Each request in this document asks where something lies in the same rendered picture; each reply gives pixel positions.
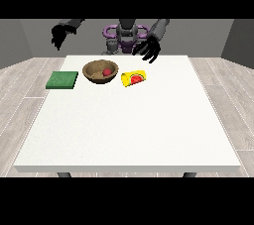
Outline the green square pad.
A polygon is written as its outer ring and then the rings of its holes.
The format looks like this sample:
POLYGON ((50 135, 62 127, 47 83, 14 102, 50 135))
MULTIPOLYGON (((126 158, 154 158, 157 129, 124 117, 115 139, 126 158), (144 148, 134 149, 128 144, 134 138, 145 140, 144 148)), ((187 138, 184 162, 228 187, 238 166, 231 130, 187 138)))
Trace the green square pad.
POLYGON ((54 71, 46 84, 46 89, 73 89, 77 76, 77 71, 54 71))

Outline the brown wooden bowl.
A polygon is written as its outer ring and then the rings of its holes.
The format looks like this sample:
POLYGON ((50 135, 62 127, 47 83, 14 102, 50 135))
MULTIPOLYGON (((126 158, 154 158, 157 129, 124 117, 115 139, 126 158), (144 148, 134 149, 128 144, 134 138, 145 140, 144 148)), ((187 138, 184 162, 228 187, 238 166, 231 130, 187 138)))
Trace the brown wooden bowl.
POLYGON ((105 84, 110 82, 118 73, 118 65, 111 60, 98 59, 90 61, 82 69, 83 75, 92 83, 105 84), (103 71, 109 69, 111 73, 104 76, 103 71))

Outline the yellow cup with melon print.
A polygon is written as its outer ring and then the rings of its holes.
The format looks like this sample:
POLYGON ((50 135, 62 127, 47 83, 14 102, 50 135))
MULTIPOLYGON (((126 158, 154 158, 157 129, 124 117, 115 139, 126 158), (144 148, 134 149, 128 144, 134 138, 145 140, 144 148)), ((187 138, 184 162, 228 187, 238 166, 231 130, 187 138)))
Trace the yellow cup with melon print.
POLYGON ((142 82, 146 79, 147 75, 144 70, 134 70, 129 72, 123 72, 121 74, 121 81, 125 87, 142 82))

